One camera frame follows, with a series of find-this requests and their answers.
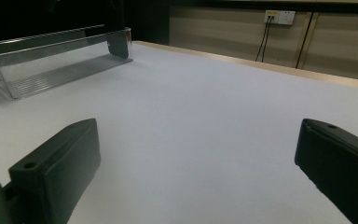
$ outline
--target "power cord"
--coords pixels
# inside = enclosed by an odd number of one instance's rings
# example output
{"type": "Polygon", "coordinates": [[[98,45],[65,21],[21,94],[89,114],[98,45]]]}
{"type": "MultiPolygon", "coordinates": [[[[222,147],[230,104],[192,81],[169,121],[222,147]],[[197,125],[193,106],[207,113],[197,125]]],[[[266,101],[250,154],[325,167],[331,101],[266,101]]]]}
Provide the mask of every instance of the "power cord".
{"type": "MultiPolygon", "coordinates": [[[[260,51],[263,48],[264,40],[266,38],[267,38],[267,40],[269,39],[269,27],[271,25],[272,20],[273,20],[273,17],[268,16],[267,22],[266,22],[266,28],[264,29],[263,39],[261,40],[260,48],[258,49],[258,52],[257,52],[257,57],[255,58],[256,62],[257,62],[258,56],[260,55],[260,51]]],[[[264,52],[266,51],[266,45],[264,46],[264,49],[263,49],[263,55],[262,55],[261,62],[264,62],[264,52]]]]}

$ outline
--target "electrical outlet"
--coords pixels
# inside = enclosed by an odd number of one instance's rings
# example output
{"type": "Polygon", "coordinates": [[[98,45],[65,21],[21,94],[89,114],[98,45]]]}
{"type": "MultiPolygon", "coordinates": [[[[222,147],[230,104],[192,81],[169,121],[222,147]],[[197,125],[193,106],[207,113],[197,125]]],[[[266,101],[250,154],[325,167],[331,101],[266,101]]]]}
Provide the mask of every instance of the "electrical outlet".
{"type": "Polygon", "coordinates": [[[293,20],[295,19],[295,12],[294,11],[280,11],[278,24],[282,25],[292,25],[293,20]]]}
{"type": "Polygon", "coordinates": [[[271,23],[278,23],[279,19],[279,11],[278,10],[266,10],[266,16],[264,17],[264,22],[269,20],[269,17],[272,17],[271,23]]]}

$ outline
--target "screw hole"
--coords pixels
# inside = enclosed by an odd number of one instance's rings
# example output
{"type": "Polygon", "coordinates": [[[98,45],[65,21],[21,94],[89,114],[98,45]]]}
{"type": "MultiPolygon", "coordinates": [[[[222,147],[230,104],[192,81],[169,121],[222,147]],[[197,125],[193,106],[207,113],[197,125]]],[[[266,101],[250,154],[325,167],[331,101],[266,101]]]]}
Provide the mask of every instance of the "screw hole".
{"type": "Polygon", "coordinates": [[[31,169],[34,168],[35,166],[36,166],[36,162],[28,162],[23,167],[24,169],[31,169]]]}

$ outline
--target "clear plastic tray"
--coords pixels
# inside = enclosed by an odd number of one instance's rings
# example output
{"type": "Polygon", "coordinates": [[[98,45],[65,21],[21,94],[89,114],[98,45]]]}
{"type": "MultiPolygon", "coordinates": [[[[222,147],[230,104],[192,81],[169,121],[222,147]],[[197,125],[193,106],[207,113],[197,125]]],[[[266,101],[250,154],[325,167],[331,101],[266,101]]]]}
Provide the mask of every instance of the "clear plastic tray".
{"type": "Polygon", "coordinates": [[[131,29],[101,26],[0,42],[0,87],[14,100],[131,62],[131,29]]]}

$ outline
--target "white table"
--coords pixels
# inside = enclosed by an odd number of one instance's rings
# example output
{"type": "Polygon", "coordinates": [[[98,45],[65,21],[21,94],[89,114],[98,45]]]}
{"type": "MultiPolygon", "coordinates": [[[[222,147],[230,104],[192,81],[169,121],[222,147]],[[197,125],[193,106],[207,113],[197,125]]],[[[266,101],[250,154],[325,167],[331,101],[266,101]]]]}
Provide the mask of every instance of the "white table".
{"type": "Polygon", "coordinates": [[[103,161],[70,223],[349,223],[294,156],[303,118],[358,135],[358,81],[161,48],[133,44],[133,63],[17,102],[0,91],[2,185],[59,130],[96,118],[103,161]]]}

